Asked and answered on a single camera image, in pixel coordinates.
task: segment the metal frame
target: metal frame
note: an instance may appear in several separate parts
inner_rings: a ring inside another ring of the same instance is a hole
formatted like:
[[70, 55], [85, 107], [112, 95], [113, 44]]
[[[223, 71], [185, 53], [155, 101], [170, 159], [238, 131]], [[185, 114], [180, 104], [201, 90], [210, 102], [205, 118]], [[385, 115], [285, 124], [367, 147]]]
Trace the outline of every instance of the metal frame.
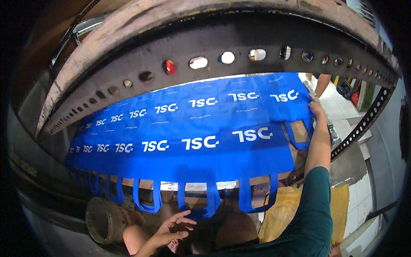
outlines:
[[[280, 1], [268, 2], [278, 4]], [[160, 6], [153, 5], [153, 3], [151, 5], [153, 6], [151, 7], [152, 9]], [[148, 10], [145, 12], [143, 10], [141, 15], [147, 15]], [[124, 17], [127, 22], [117, 22], [114, 25], [117, 28], [113, 31], [113, 24], [109, 24], [109, 22], [120, 17], [120, 14], [124, 13], [118, 10], [108, 17], [107, 23], [100, 26], [93, 34], [94, 37], [89, 38], [87, 43], [95, 43], [94, 40], [96, 39], [104, 38], [106, 40], [107, 36], [111, 33], [110, 36], [114, 37], [113, 41], [120, 48], [121, 43], [130, 36], [135, 35], [135, 30], [127, 31], [127, 35], [124, 32], [116, 35], [116, 32], [122, 29], [129, 29], [127, 26], [134, 25], [136, 27], [137, 22], [135, 21], [140, 18], [139, 15], [133, 16], [131, 19], [130, 17]], [[99, 54], [101, 54], [101, 49], [95, 53], [94, 59], [90, 56], [83, 56], [83, 59], [88, 60], [86, 63], [81, 63], [81, 67], [73, 68], [73, 59], [70, 57], [48, 94], [48, 101], [43, 106], [36, 135], [40, 134], [46, 122], [48, 132], [54, 134], [68, 124], [115, 102], [167, 86], [212, 77], [256, 72], [304, 71], [350, 76], [383, 86], [385, 89], [383, 88], [382, 92], [386, 93], [383, 101], [379, 103], [379, 106], [377, 106], [377, 102], [373, 103], [371, 109], [361, 121], [361, 124], [365, 122], [365, 125], [358, 125], [354, 130], [358, 134], [355, 133], [351, 137], [351, 141], [348, 137], [336, 148], [336, 152], [332, 153], [332, 159], [335, 159], [351, 143], [357, 141], [360, 135], [365, 133], [375, 121], [375, 118], [378, 117], [387, 100], [389, 100], [393, 91], [393, 85], [397, 81], [396, 70], [398, 67], [396, 58], [390, 52], [387, 53], [386, 47], [384, 47], [386, 46], [385, 43], [378, 37], [376, 42], [375, 37], [369, 33], [366, 34], [364, 30], [362, 32], [365, 34], [361, 35], [363, 36], [362, 40], [358, 40], [358, 35], [355, 35], [355, 32], [347, 33], [352, 29], [350, 27], [352, 24], [339, 24], [338, 26], [329, 20], [326, 21], [326, 19], [313, 22], [313, 18], [309, 18], [312, 21], [305, 20], [301, 23], [301, 18], [298, 18], [298, 22], [296, 20], [296, 16], [302, 17], [301, 15], [284, 12], [284, 8], [277, 10], [265, 8], [261, 10], [256, 9], [255, 6], [253, 8], [241, 7], [224, 10], [221, 10], [220, 7], [218, 11], [200, 12], [200, 14], [196, 13], [196, 15], [180, 14], [180, 16], [184, 16], [184, 20], [174, 20], [167, 25], [158, 24], [157, 27], [146, 31], [143, 34], [144, 37], [141, 35], [137, 40], [129, 40], [123, 44], [122, 51], [118, 49], [117, 51], [111, 51], [111, 56], [108, 59], [108, 55], [105, 53], [106, 59], [100, 59], [97, 62], [100, 66], [97, 66], [95, 61]], [[218, 17], [220, 20], [213, 23], [215, 17]], [[276, 19], [275, 23], [268, 22], [273, 17]], [[286, 21], [283, 20], [283, 23], [279, 22], [279, 19], [284, 19], [284, 17], [286, 17]], [[221, 19], [226, 18], [230, 21], [221, 25], [219, 23]], [[201, 27], [195, 27], [199, 25], [198, 22], [201, 22], [201, 20], [204, 22], [201, 24]], [[181, 30], [182, 27], [188, 29], [172, 34], [173, 30]], [[276, 34], [264, 34], [267, 31], [275, 31]], [[320, 32], [323, 35], [328, 35], [330, 39], [324, 40], [324, 38], [321, 38], [320, 40], [310, 37], [305, 34], [305, 31]], [[113, 49], [116, 44], [112, 42], [104, 44], [103, 51], [110, 48]], [[280, 49], [284, 45], [292, 47], [291, 57], [287, 61], [279, 58]], [[90, 49], [90, 45], [82, 45], [81, 48], [84, 51]], [[261, 62], [250, 61], [248, 59], [248, 52], [251, 49], [258, 48], [263, 48], [267, 51], [266, 59]], [[309, 63], [303, 61], [300, 56], [303, 51], [307, 50], [314, 54], [313, 60]], [[225, 65], [214, 61], [224, 51], [232, 51], [236, 54], [234, 63]], [[322, 55], [330, 57], [328, 63], [324, 65], [320, 62]], [[208, 66], [204, 69], [192, 70], [188, 67], [188, 61], [196, 56], [204, 56], [211, 61], [209, 61]], [[343, 58], [345, 62], [342, 65], [334, 66], [333, 60], [336, 57]], [[161, 70], [162, 61], [167, 59], [177, 63], [178, 74], [170, 76]], [[354, 63], [351, 67], [347, 68], [346, 64], [349, 59], [353, 59]], [[362, 65], [361, 70], [355, 69], [357, 64]], [[370, 69], [373, 70], [371, 76], [368, 75]], [[139, 81], [139, 73], [144, 71], [152, 72], [154, 79]], [[133, 87], [126, 88], [121, 86], [125, 79], [131, 80]], [[107, 89], [111, 86], [116, 86], [119, 90], [115, 97], [107, 93]], [[104, 92], [104, 99], [97, 98], [96, 92], [98, 91]], [[97, 103], [91, 104], [89, 101], [91, 98], [97, 100]]]

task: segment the hole in metal bar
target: hole in metal bar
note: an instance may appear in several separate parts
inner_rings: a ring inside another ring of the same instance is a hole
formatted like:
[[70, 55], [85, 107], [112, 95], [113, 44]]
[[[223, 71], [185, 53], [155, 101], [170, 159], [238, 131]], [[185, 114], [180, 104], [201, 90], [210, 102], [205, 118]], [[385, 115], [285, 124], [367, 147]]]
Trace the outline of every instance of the hole in metal bar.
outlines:
[[248, 58], [252, 61], [262, 61], [266, 58], [267, 52], [264, 49], [252, 49]]

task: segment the person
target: person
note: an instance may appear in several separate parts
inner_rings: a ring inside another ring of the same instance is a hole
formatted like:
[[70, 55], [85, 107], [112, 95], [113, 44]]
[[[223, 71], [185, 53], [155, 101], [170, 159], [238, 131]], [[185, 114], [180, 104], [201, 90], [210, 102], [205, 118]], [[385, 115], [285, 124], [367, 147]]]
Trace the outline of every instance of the person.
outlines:
[[[220, 221], [221, 226], [216, 232], [214, 246], [208, 249], [191, 248], [190, 254], [330, 256], [330, 135], [318, 98], [312, 95], [310, 97], [309, 108], [316, 118], [316, 126], [305, 163], [305, 181], [300, 204], [287, 228], [274, 241], [259, 244], [258, 233], [251, 218], [244, 212], [233, 211]], [[172, 215], [151, 238], [138, 226], [126, 228], [123, 238], [130, 255], [148, 257], [156, 251], [160, 256], [175, 256], [176, 253], [179, 256], [184, 255], [186, 252], [179, 254], [177, 248], [180, 242], [187, 240], [189, 234], [197, 229], [197, 222], [185, 217], [190, 213], [191, 211], [187, 210]]]
[[[307, 77], [308, 81], [312, 81], [312, 73], [306, 73], [305, 76]], [[326, 90], [328, 84], [331, 81], [331, 75], [328, 74], [315, 74], [315, 77], [318, 78], [317, 80], [317, 87], [315, 88], [315, 93], [317, 94], [318, 97], [321, 97], [321, 95], [324, 93]]]

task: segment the blue fabric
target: blue fabric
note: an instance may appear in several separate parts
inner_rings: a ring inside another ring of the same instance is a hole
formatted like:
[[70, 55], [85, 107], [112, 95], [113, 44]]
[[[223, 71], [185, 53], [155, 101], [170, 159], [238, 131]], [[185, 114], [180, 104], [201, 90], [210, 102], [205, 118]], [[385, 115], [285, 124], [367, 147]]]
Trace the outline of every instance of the blue fabric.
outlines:
[[[210, 217], [220, 205], [216, 182], [240, 180], [240, 208], [251, 207], [249, 179], [270, 175], [270, 204], [277, 174], [294, 170], [280, 122], [313, 114], [305, 86], [295, 73], [238, 77], [190, 83], [113, 104], [83, 119], [66, 164], [119, 176], [115, 202], [124, 200], [122, 178], [153, 180], [155, 213], [161, 208], [160, 181], [178, 182], [185, 208], [185, 183], [206, 182]], [[93, 191], [99, 189], [93, 185]]]

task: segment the human arm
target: human arm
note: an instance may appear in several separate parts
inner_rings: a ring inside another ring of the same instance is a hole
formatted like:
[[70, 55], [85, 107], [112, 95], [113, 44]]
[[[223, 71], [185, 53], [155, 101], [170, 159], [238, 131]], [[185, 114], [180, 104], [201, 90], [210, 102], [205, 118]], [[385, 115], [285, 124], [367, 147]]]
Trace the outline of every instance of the human arm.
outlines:
[[183, 239], [188, 236], [187, 231], [172, 233], [171, 229], [177, 224], [186, 223], [186, 228], [190, 231], [193, 230], [191, 225], [197, 224], [194, 220], [185, 218], [189, 215], [191, 210], [183, 211], [174, 214], [171, 218], [165, 220], [157, 232], [138, 250], [134, 255], [136, 257], [148, 257], [155, 253], [155, 251], [165, 245], [168, 245], [174, 239]]
[[321, 74], [318, 77], [317, 87], [315, 88], [315, 93], [318, 96], [318, 98], [324, 93], [330, 81], [331, 81], [331, 75]]
[[326, 115], [321, 108], [318, 98], [310, 95], [311, 103], [308, 104], [316, 119], [314, 133], [308, 149], [305, 161], [304, 177], [315, 167], [324, 167], [330, 171], [331, 164], [331, 142], [328, 132]]

